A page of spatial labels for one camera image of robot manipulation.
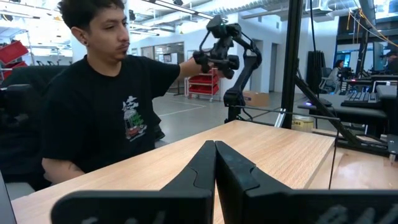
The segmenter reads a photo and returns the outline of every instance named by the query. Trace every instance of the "red storage bin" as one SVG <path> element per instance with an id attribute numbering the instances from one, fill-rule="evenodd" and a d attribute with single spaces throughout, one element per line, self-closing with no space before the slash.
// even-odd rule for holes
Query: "red storage bin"
<path id="1" fill-rule="evenodd" d="M 209 76 L 209 75 L 196 75 L 189 79 L 191 84 L 199 83 L 199 84 L 212 84 L 218 82 L 217 75 Z"/>
<path id="2" fill-rule="evenodd" d="M 13 60 L 23 56 L 29 52 L 20 41 L 15 41 L 5 47 L 0 48 L 0 60 L 4 64 L 8 64 Z"/>
<path id="3" fill-rule="evenodd" d="M 189 88 L 190 93 L 202 93 L 202 94 L 209 94 L 211 95 L 211 89 L 213 88 L 213 95 L 216 94 L 219 90 L 218 85 L 215 84 L 214 86 L 201 86 L 201 85 L 192 85 Z"/>
<path id="4" fill-rule="evenodd" d="M 27 66 L 27 64 L 24 61 L 22 61 L 22 62 L 17 62 L 17 63 L 10 63 L 10 64 L 6 65 L 5 68 L 18 68 L 18 67 L 26 67 L 26 66 Z M 3 72 L 4 79 L 6 79 L 9 75 L 11 75 L 11 73 L 12 73 L 12 71 Z"/>

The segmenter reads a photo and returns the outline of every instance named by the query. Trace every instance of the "man's right arm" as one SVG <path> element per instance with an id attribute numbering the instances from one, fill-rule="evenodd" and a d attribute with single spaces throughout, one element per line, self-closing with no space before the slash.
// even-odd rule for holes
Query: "man's right arm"
<path id="1" fill-rule="evenodd" d="M 82 150 L 85 121 L 72 99 L 47 100 L 42 117 L 42 166 L 53 184 L 81 176 L 72 161 Z"/>
<path id="2" fill-rule="evenodd" d="M 43 158 L 42 166 L 45 170 L 44 177 L 53 184 L 59 184 L 85 174 L 70 161 Z"/>

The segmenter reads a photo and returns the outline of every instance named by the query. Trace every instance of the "black office chair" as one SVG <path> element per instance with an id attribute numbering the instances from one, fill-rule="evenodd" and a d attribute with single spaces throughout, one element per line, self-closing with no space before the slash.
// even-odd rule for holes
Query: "black office chair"
<path id="1" fill-rule="evenodd" d="M 329 75 L 331 73 L 332 69 L 331 68 L 322 68 L 321 69 L 321 74 L 322 74 L 322 80 L 321 83 L 319 84 L 319 89 L 320 93 L 331 93 L 331 92 L 337 92 L 339 90 L 339 85 L 336 84 L 336 87 L 328 85 L 328 82 L 334 82 L 334 80 L 329 79 Z"/>
<path id="2" fill-rule="evenodd" d="M 29 66 L 15 68 L 1 84 L 2 88 L 29 84 L 35 91 L 38 110 L 18 126 L 0 125 L 0 169 L 6 182 L 25 182 L 34 190 L 50 185 L 43 177 L 40 155 L 40 105 L 50 80 L 67 66 Z"/>

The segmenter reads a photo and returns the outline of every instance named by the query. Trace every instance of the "black pole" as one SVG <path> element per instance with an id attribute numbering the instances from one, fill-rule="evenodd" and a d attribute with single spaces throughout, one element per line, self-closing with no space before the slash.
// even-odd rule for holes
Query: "black pole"
<path id="1" fill-rule="evenodd" d="M 284 85 L 282 89 L 282 106 L 286 112 L 293 112 L 294 76 L 297 73 L 297 56 L 299 54 L 301 13 L 303 0 L 289 0 L 289 17 L 287 20 L 287 37 L 285 53 Z M 292 115 L 286 114 L 283 128 L 292 128 Z"/>
<path id="2" fill-rule="evenodd" d="M 366 21 L 364 19 L 360 18 L 359 22 L 363 26 L 367 26 Z M 361 45 L 359 46 L 359 54 L 358 54 L 358 61 L 356 63 L 355 77 L 358 77 L 358 75 L 363 70 L 366 58 L 366 51 L 368 50 L 368 38 L 369 38 L 369 32 L 366 31 L 365 29 L 362 29 Z"/>

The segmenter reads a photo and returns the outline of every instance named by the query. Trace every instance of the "ear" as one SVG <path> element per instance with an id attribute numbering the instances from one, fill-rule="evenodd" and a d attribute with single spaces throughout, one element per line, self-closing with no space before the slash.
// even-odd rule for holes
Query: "ear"
<path id="1" fill-rule="evenodd" d="M 84 31 L 81 28 L 77 28 L 77 27 L 72 27 L 70 30 L 71 30 L 72 34 L 76 37 L 77 40 L 79 40 L 79 42 L 81 44 L 83 44 L 84 46 L 88 45 L 88 42 L 87 42 L 88 34 L 86 31 Z"/>

